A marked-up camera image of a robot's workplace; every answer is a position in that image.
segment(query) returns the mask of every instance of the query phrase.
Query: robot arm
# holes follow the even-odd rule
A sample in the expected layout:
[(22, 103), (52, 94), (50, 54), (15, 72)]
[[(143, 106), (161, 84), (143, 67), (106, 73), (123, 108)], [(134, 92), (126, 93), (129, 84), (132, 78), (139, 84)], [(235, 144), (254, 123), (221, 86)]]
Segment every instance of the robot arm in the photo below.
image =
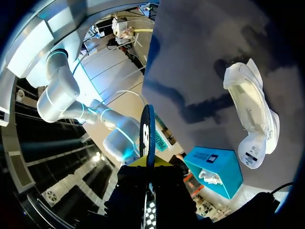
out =
[(39, 115), (48, 123), (63, 118), (81, 118), (89, 124), (100, 120), (112, 130), (103, 142), (105, 149), (123, 164), (133, 162), (138, 158), (135, 141), (140, 135), (140, 123), (97, 100), (90, 107), (76, 101), (80, 89), (70, 71), (67, 58), (65, 50), (56, 50), (47, 58), (46, 71), (50, 84), (38, 99)]

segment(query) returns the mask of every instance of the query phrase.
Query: gray table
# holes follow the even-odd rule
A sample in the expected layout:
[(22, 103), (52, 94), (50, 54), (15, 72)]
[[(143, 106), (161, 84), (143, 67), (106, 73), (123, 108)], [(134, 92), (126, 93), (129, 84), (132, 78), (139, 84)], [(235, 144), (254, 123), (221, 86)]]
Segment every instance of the gray table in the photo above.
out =
[(247, 132), (223, 76), (232, 59), (252, 57), (281, 130), (276, 150), (258, 169), (240, 166), (244, 184), (275, 189), (292, 181), (305, 139), (304, 85), (288, 50), (251, 0), (163, 0), (142, 93), (186, 153), (194, 146), (237, 152)]

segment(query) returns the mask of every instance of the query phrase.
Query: barcode label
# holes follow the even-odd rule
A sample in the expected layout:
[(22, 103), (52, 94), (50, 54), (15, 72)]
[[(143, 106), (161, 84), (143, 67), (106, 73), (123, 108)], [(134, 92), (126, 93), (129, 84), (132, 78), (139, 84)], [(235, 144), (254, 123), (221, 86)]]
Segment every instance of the barcode label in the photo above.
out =
[(252, 156), (249, 153), (246, 153), (243, 158), (241, 159), (242, 162), (244, 162), (249, 168), (254, 168), (257, 158)]

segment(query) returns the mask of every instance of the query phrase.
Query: blue cardboard box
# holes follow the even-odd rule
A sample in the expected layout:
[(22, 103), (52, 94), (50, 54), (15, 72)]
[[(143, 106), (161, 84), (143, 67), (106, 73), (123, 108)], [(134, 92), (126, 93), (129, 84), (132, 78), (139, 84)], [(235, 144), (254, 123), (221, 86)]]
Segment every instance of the blue cardboard box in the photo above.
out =
[[(201, 184), (225, 198), (231, 199), (243, 183), (242, 172), (233, 150), (196, 146), (187, 154), (184, 161)], [(216, 173), (223, 184), (204, 182), (203, 178), (199, 178), (202, 169)]]

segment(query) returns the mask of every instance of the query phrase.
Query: white sneaker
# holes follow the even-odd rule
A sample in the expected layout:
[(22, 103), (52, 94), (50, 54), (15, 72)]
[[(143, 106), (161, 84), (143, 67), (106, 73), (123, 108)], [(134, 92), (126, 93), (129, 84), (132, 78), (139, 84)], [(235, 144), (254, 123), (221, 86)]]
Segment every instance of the white sneaker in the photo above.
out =
[(224, 89), (234, 101), (239, 119), (248, 136), (238, 146), (240, 160), (249, 168), (258, 168), (277, 145), (280, 133), (279, 116), (272, 111), (264, 96), (263, 80), (252, 59), (226, 69)]

